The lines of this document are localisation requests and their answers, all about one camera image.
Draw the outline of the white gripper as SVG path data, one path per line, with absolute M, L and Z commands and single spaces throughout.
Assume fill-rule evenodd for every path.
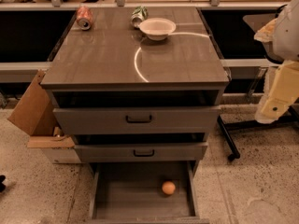
M 273 40 L 277 19 L 256 32 L 260 42 Z M 263 96 L 258 103 L 255 120 L 269 124 L 278 120 L 299 98 L 299 62 L 286 61 L 278 68 L 270 67 L 265 76 Z

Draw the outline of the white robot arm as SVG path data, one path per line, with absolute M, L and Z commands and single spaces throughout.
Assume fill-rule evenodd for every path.
M 291 0 L 275 19 L 256 32 L 254 39 L 271 42 L 274 54 L 283 60 L 255 114 L 259 123 L 269 124 L 299 98 L 299 0 Z

